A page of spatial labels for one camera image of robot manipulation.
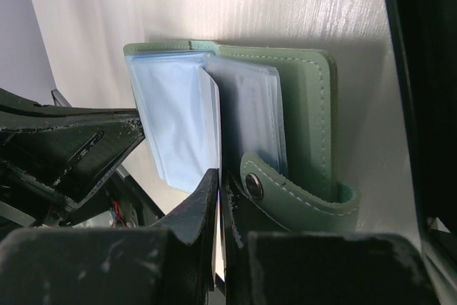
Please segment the black card box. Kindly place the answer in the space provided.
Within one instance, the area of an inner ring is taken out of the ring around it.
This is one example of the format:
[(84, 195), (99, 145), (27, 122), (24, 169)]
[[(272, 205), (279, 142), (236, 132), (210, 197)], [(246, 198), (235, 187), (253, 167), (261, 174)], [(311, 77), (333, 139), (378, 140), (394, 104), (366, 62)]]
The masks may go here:
[(456, 302), (456, 0), (385, 0), (401, 91), (421, 255)]

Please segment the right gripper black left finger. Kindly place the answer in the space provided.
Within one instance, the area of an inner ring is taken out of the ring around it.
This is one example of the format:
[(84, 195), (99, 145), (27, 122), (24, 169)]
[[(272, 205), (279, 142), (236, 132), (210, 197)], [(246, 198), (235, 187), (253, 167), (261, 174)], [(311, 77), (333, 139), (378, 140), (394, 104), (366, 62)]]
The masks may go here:
[(219, 173), (151, 226), (17, 229), (1, 242), (3, 304), (206, 304)]

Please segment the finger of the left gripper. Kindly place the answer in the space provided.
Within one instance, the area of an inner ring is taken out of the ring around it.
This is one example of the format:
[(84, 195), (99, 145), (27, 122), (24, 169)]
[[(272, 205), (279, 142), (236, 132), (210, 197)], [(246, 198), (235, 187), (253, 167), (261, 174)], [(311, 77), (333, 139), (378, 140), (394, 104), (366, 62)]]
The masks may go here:
[(135, 109), (43, 105), (1, 90), (1, 225), (64, 223), (144, 138)]

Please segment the green card holder wallet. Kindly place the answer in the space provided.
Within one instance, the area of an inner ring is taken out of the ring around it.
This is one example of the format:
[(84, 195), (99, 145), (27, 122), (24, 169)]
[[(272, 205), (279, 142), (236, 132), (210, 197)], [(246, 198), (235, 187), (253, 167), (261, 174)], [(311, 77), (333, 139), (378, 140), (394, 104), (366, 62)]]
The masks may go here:
[(359, 193), (336, 177), (337, 70), (322, 50), (177, 40), (124, 56), (159, 177), (193, 192), (208, 166), (199, 68), (219, 88), (222, 183), (289, 231), (350, 231)]

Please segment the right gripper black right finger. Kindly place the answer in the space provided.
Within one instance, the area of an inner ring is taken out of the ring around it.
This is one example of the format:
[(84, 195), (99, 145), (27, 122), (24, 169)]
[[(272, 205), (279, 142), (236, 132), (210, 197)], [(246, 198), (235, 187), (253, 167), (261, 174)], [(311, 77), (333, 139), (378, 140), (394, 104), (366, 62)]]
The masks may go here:
[(221, 186), (227, 304), (437, 304), (419, 252), (392, 234), (291, 233), (232, 176)]

